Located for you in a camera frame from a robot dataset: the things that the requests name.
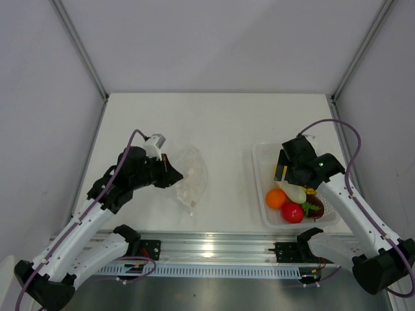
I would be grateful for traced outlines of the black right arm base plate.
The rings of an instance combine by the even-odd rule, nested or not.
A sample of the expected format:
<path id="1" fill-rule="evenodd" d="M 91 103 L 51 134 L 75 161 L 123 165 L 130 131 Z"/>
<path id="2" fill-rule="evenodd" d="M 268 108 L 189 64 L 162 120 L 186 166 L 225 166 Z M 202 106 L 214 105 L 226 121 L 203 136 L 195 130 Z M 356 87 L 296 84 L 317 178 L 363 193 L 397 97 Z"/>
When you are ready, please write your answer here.
<path id="1" fill-rule="evenodd" d="M 328 259 L 316 257 L 308 245 L 299 242 L 276 242 L 268 251 L 275 254 L 278 263 L 332 264 Z"/>

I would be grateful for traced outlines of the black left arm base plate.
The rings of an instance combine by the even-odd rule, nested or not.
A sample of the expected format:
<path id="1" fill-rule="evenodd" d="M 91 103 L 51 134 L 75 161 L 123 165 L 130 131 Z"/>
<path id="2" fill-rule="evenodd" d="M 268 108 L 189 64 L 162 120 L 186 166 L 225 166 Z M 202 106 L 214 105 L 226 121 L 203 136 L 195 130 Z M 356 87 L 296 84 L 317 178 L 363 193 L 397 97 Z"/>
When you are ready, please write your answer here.
<path id="1" fill-rule="evenodd" d="M 139 244 L 139 255 L 159 260 L 161 253 L 161 240 L 141 240 Z"/>

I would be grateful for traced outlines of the clear zip top bag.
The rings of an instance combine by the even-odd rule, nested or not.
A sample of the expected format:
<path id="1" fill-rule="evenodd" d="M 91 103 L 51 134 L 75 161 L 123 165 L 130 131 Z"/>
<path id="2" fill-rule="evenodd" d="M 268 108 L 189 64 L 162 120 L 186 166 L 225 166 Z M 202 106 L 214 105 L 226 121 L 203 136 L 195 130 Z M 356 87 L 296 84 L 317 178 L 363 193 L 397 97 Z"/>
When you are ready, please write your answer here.
<path id="1" fill-rule="evenodd" d="M 174 186 L 176 199 L 192 216 L 208 185 L 206 162 L 200 150 L 188 144 L 176 162 L 176 169 L 184 177 Z"/>

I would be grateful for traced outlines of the orange toy orange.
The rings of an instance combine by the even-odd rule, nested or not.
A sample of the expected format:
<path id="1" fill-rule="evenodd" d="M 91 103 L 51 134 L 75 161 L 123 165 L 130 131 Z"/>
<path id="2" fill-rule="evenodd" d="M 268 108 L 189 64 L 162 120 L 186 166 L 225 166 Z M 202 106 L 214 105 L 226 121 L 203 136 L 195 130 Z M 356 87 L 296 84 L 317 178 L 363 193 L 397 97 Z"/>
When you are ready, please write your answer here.
<path id="1" fill-rule="evenodd" d="M 265 196 L 265 202 L 271 209 L 281 209 L 287 202 L 287 195 L 281 189 L 271 189 Z"/>

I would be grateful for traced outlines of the red toy tomato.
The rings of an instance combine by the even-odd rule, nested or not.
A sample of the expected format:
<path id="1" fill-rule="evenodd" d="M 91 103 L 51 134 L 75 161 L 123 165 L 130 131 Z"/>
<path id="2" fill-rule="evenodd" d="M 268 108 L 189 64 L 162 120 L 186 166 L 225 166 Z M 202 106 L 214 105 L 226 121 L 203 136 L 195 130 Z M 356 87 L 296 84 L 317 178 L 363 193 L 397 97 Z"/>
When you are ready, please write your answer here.
<path id="1" fill-rule="evenodd" d="M 298 224 L 304 219 L 304 210 L 297 203 L 287 202 L 281 208 L 281 217 L 290 224 Z"/>

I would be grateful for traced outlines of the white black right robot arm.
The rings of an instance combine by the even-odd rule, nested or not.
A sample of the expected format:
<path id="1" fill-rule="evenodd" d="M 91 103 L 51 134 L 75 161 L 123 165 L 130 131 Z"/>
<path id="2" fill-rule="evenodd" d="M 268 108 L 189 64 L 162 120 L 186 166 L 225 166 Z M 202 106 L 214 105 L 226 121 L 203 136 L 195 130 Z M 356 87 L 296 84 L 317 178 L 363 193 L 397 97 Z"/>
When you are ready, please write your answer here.
<path id="1" fill-rule="evenodd" d="M 361 288 L 372 295 L 406 276 L 414 276 L 414 240 L 403 240 L 374 213 L 334 155 L 317 155 L 306 136 L 298 135 L 282 144 L 274 179 L 317 191 L 359 242 L 353 249 L 321 229 L 312 228 L 298 236 L 303 240 L 296 245 L 301 260 L 323 257 L 352 272 Z"/>

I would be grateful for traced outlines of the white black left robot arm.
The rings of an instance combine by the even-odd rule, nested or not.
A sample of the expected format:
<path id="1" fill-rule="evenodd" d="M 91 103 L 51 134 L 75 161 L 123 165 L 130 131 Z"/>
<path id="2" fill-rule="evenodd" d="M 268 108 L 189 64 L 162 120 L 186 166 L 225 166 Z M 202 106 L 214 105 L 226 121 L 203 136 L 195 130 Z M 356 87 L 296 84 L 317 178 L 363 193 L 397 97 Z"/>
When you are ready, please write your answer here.
<path id="1" fill-rule="evenodd" d="M 83 282 L 110 262 L 154 262 L 143 252 L 141 235 L 127 225 L 117 226 L 99 246 L 87 252 L 83 248 L 133 198 L 135 190 L 148 186 L 165 189 L 183 178 L 166 154 L 149 157 L 141 147 L 125 148 L 53 242 L 32 261 L 20 260 L 15 265 L 21 293 L 29 294 L 44 310 L 61 310 Z"/>

